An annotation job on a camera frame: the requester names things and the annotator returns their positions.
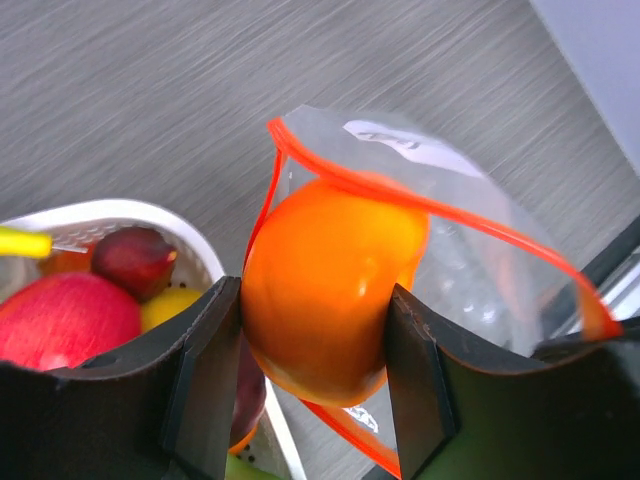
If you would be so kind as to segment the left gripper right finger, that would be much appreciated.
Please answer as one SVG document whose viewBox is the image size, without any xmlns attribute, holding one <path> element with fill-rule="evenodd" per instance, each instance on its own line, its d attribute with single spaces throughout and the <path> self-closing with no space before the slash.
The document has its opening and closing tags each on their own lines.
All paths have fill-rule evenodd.
<svg viewBox="0 0 640 480">
<path fill-rule="evenodd" d="M 405 479 L 635 479 L 639 322 L 533 357 L 498 347 L 396 287 L 385 350 Z"/>
</svg>

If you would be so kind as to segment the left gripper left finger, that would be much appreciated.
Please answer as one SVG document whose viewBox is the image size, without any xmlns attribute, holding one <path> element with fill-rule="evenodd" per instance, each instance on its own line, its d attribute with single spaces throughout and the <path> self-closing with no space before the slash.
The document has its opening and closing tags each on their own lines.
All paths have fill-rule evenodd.
<svg viewBox="0 0 640 480">
<path fill-rule="evenodd" d="M 5 479 L 221 479 L 239 363 L 239 290 L 81 366 L 1 365 Z"/>
</svg>

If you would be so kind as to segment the clear zip top bag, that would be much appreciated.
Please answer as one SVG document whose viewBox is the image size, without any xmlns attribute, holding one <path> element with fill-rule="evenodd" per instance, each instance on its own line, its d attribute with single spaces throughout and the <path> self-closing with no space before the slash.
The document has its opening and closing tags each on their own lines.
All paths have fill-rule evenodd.
<svg viewBox="0 0 640 480">
<path fill-rule="evenodd" d="M 619 336 L 585 275 L 447 144 L 391 115 L 310 106 L 267 125 L 276 149 L 245 254 L 243 329 L 267 377 L 393 477 L 397 454 L 352 411 L 387 380 L 384 320 L 401 286 L 529 355 L 568 283 L 582 334 Z"/>
</svg>

